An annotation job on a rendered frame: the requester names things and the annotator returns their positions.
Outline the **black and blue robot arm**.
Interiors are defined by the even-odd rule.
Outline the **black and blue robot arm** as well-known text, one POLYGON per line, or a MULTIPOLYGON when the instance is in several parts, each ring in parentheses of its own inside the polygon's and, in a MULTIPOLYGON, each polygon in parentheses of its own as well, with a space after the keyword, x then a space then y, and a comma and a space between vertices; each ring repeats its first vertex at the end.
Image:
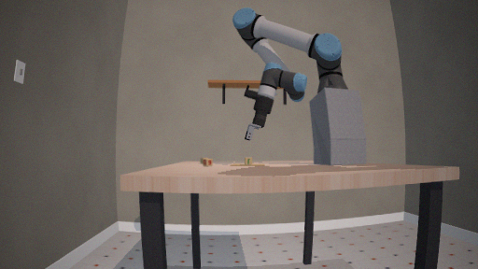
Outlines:
POLYGON ((266 63, 260 85, 275 89, 284 88, 294 102, 300 102, 303 99, 304 87, 306 89, 307 76, 290 72, 269 45, 268 39, 271 39, 302 50, 308 57, 316 60, 319 77, 317 93, 324 88, 348 90, 341 68, 342 45, 335 35, 329 33, 309 35, 282 24, 267 21, 264 16, 256 14, 250 7, 239 9, 233 15, 232 22, 242 39, 266 63))

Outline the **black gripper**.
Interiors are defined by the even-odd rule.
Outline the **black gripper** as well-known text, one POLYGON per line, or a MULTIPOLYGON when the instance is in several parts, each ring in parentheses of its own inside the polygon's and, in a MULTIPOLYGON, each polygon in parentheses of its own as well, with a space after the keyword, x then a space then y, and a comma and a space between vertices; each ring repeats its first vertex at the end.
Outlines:
POLYGON ((256 100, 254 105, 255 117, 253 122, 248 124, 246 131, 246 140, 251 140, 254 129, 259 130, 263 128, 267 114, 271 114, 272 106, 274 103, 274 96, 277 95, 276 89, 266 85, 260 85, 257 92, 251 91, 248 89, 249 85, 246 87, 245 97, 256 100), (273 99, 272 99, 273 98, 273 99))

